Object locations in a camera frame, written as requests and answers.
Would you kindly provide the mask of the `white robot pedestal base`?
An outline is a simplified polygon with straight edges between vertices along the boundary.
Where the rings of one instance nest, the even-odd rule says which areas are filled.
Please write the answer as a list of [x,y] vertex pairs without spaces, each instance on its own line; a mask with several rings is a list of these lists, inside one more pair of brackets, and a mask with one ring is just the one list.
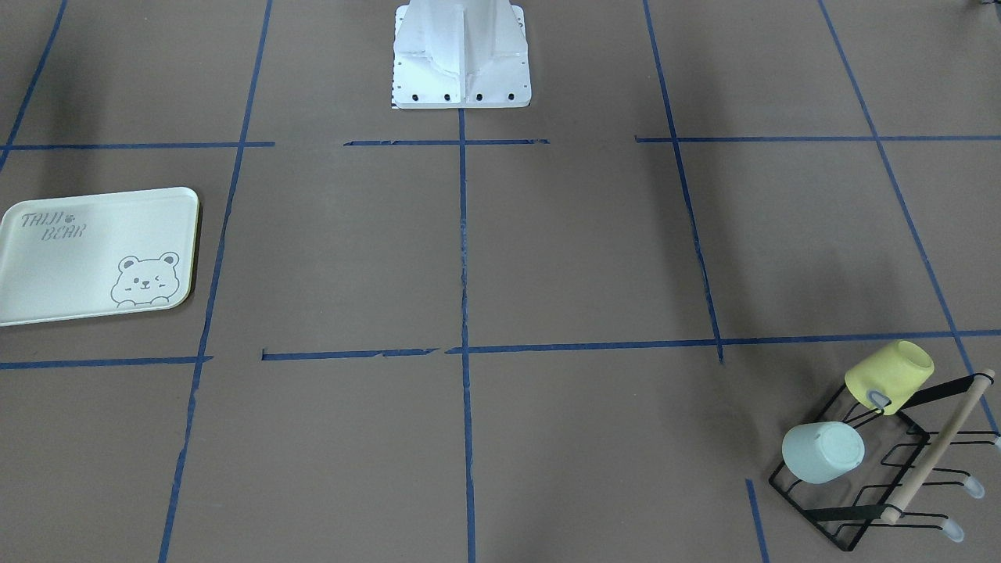
[[394,13],[391,106],[530,104],[526,15],[510,1],[411,1]]

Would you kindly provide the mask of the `yellow cup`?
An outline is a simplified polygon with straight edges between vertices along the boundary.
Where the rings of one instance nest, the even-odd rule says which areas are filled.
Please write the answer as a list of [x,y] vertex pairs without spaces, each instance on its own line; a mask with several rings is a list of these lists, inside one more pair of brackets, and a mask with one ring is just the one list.
[[849,368],[845,385],[866,409],[893,416],[934,371],[934,361],[926,350],[897,339]]

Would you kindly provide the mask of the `cream bear serving tray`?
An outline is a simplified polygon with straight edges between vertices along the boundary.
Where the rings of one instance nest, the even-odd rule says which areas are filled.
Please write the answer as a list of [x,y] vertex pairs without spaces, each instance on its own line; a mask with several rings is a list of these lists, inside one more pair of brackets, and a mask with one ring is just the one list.
[[190,188],[14,204],[2,218],[1,324],[177,307],[191,289],[199,213]]

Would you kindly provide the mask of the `pale green cup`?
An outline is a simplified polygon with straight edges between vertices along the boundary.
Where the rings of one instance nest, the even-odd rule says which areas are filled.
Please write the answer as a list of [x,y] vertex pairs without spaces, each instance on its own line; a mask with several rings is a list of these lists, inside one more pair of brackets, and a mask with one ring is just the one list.
[[860,466],[865,444],[860,432],[843,421],[816,421],[787,431],[780,452],[794,477],[819,485]]

